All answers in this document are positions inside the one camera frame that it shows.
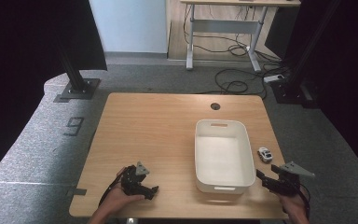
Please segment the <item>black metal stand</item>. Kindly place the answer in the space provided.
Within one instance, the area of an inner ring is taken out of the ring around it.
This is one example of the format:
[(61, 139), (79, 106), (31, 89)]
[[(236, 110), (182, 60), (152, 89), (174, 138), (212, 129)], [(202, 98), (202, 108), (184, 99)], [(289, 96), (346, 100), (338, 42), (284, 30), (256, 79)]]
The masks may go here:
[(341, 0), (301, 0), (281, 62), (289, 68), (290, 75), (284, 81), (271, 84), (278, 104), (306, 105), (312, 101), (310, 92), (302, 87), (306, 65), (340, 3)]
[(63, 46), (61, 40), (56, 36), (54, 43), (59, 54), (62, 67), (69, 78), (69, 82), (62, 91), (54, 99), (55, 103), (69, 103), (73, 99), (91, 100), (94, 92), (97, 90), (100, 79), (83, 78), (78, 69), (76, 69)]

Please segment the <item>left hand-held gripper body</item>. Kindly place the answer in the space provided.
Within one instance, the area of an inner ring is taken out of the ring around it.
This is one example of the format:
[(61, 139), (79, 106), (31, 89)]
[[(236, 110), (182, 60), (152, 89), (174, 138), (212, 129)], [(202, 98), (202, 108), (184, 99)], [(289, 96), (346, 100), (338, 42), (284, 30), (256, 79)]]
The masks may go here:
[(142, 185), (142, 181), (149, 174), (149, 171), (140, 161), (136, 165), (125, 168), (121, 177), (121, 186), (127, 195), (137, 195), (137, 193), (147, 192)]

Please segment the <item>grey tape floor marker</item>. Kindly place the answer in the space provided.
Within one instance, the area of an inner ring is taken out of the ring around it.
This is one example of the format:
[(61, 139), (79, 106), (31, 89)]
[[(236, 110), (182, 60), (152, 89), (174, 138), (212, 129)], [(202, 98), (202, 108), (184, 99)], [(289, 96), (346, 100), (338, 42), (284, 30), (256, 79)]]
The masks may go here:
[(77, 136), (84, 119), (82, 117), (71, 117), (69, 118), (65, 128), (65, 132), (63, 133), (65, 136)]

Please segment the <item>black curtain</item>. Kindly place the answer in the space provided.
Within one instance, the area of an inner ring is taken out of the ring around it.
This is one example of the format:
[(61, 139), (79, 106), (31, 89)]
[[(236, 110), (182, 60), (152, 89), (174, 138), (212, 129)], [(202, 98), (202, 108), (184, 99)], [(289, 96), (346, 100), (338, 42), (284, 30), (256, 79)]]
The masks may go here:
[(66, 65), (106, 68), (90, 0), (0, 0), (0, 161)]
[(306, 106), (319, 106), (358, 157), (358, 0), (341, 0), (302, 87), (312, 97)]

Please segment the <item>white toy police car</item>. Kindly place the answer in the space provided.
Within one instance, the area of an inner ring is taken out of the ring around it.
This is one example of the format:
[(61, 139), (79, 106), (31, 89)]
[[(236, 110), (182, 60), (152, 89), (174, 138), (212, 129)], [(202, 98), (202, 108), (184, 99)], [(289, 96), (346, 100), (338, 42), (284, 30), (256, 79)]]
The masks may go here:
[(260, 147), (257, 150), (257, 154), (262, 162), (269, 163), (272, 161), (273, 156), (266, 147)]

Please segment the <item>white power strip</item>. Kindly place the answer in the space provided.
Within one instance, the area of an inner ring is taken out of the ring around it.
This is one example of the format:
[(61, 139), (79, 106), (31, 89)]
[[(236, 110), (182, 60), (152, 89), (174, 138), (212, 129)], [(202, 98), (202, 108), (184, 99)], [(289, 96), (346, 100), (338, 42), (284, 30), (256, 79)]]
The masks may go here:
[(284, 79), (285, 79), (285, 77), (281, 74), (263, 78), (265, 83), (270, 83), (270, 82), (274, 82), (274, 81), (282, 81)]

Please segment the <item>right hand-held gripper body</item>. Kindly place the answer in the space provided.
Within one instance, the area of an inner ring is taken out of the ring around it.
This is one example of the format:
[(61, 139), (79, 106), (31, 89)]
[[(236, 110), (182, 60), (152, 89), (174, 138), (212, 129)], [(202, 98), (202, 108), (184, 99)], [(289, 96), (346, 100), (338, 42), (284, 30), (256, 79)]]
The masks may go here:
[(278, 179), (272, 184), (272, 191), (285, 196), (295, 196), (300, 190), (301, 175), (315, 177), (315, 174), (294, 163), (288, 162), (277, 166), (272, 164), (271, 171), (278, 175)]

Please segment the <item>white-framed wooden desk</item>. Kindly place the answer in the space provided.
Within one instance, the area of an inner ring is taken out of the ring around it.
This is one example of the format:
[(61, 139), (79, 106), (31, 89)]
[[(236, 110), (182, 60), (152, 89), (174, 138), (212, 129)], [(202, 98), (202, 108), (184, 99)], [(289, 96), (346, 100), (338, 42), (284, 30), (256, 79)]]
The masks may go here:
[[(217, 34), (248, 34), (252, 37), (247, 55), (256, 72), (261, 67), (256, 58), (255, 47), (261, 34), (264, 20), (269, 7), (299, 7), (300, 0), (180, 0), (181, 3), (190, 6), (189, 40), (186, 48), (186, 69), (193, 69), (193, 36), (199, 33)], [(240, 6), (240, 7), (262, 7), (261, 15), (257, 21), (226, 21), (226, 20), (202, 20), (195, 18), (195, 8), (201, 5), (214, 6)]]

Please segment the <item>white plastic bin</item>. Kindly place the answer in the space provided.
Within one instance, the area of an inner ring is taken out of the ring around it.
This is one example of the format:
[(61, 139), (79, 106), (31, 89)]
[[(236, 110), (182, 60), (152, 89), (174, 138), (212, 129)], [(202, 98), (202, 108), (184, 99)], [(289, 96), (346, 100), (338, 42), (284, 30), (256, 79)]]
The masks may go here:
[(196, 184), (201, 192), (243, 194), (254, 184), (253, 152), (241, 122), (199, 120), (194, 152)]

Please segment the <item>grey tape piece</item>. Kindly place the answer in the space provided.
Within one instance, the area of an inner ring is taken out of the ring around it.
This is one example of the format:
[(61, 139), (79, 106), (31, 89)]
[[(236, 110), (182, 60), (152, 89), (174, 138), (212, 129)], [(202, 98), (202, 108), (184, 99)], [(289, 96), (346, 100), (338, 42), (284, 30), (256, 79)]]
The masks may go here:
[(68, 197), (73, 197), (73, 196), (85, 196), (87, 193), (87, 191), (85, 189), (78, 189), (77, 187), (71, 187), (67, 190), (66, 195)]

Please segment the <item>person's left hand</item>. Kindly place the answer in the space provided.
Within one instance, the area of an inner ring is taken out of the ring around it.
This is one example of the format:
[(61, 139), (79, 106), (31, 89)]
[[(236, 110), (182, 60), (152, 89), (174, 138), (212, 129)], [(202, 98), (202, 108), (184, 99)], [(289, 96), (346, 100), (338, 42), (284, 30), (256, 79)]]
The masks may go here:
[(117, 182), (108, 192), (104, 201), (100, 205), (100, 208), (108, 215), (118, 213), (121, 209), (130, 203), (142, 201), (145, 198), (144, 195), (127, 195), (120, 182)]

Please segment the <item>person's right hand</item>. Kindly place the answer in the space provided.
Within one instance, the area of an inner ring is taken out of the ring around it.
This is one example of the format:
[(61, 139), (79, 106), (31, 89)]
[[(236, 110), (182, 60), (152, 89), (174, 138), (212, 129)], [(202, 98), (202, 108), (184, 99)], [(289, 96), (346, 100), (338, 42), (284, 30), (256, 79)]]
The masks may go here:
[(307, 219), (306, 205), (299, 195), (289, 197), (277, 193), (276, 196), (292, 224), (310, 224)]

